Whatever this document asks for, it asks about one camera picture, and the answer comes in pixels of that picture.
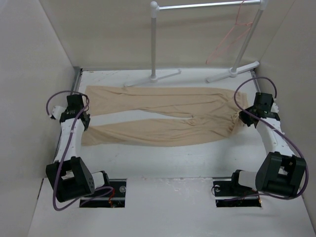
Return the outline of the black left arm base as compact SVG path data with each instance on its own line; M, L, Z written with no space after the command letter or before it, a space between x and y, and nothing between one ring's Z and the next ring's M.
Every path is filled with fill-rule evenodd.
M124 208L126 179L109 179L104 171L92 173L95 185L93 194L82 197L80 208Z

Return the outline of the white clothes rack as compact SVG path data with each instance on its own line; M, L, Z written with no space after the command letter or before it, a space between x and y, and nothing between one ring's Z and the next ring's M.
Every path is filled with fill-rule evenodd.
M138 86L146 83L155 83L159 80L170 78L173 76L177 76L181 74L181 70L178 69L177 72L172 74L165 74L163 76L157 75L157 64L156 64L156 57L157 57L157 16L158 12L166 11L166 10L177 10L177 9L189 9L189 8L207 8L207 7L222 7L222 6L239 6L242 7L244 5L258 5L258 11L251 23L240 23L238 21L240 12L237 13L236 20L234 26L246 26L247 30L245 33L247 34L244 43L239 51L239 54L234 62L234 65L224 71L221 74L215 75L213 77L208 77L206 81L208 83L212 83L215 81L220 81L227 78L235 78L239 74L245 73L247 71L251 71L258 67L260 63L255 61L253 63L240 66L240 62L246 52L246 49L250 43L250 40L256 30L256 27L261 19L261 16L265 9L268 6L267 0L235 0L235 1L222 1L222 2L212 2L212 3L197 3L197 4L185 4L185 5L171 5L171 6L159 6L156 1L152 1L150 3L151 8L151 74L148 79L138 79L134 81L128 81L124 84L125 87L133 87Z

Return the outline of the beige trousers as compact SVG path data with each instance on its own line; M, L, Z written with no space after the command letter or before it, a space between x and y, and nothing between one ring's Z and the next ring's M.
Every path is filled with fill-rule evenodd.
M83 146L110 143L177 147L220 141L238 133L247 95L214 87L88 86L92 117L142 111L151 118L90 125Z

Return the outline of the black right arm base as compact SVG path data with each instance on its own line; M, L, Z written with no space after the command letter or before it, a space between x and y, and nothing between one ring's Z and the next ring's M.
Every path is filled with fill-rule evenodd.
M254 178L255 172L236 170L231 177L213 178L211 193L215 196L215 205L220 207L261 207Z

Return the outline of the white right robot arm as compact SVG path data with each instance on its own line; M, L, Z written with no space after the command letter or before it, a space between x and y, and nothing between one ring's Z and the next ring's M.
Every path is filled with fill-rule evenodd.
M255 189L276 198L297 197L307 164L286 142L273 96L257 92L254 104L240 111L239 119L248 127L253 125L257 129L267 153L256 173Z

